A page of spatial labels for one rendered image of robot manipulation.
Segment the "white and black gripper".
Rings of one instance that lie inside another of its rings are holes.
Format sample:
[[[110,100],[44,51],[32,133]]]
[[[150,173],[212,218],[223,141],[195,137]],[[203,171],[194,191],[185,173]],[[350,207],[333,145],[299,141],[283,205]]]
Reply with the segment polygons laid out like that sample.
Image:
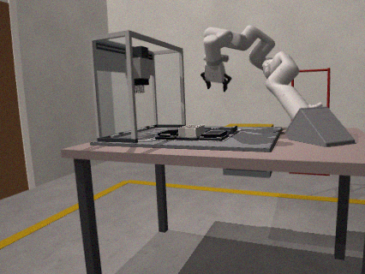
[[[208,66],[205,63],[205,72],[201,73],[200,76],[206,82],[207,89],[211,87],[211,82],[223,83],[224,92],[227,90],[227,84],[232,79],[225,73],[223,62],[214,67]]]

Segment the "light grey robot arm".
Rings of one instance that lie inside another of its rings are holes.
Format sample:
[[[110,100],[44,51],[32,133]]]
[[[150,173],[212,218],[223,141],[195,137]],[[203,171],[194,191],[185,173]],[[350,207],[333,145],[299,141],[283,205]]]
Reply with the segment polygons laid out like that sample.
[[[203,43],[206,55],[204,60],[206,61],[206,64],[211,67],[218,66],[221,62],[227,63],[229,56],[221,55],[221,48],[227,47],[246,51],[257,38],[259,38],[260,41],[253,50],[251,50],[248,59],[255,67],[262,69],[267,78],[266,88],[277,98],[279,103],[281,103],[291,120],[299,108],[323,106],[322,103],[316,105],[307,104],[293,86],[288,86],[299,74],[299,68],[293,59],[283,51],[280,51],[274,58],[266,57],[275,46],[275,42],[257,27],[249,25],[242,33],[209,27],[204,32]],[[221,57],[223,61],[221,60]]]

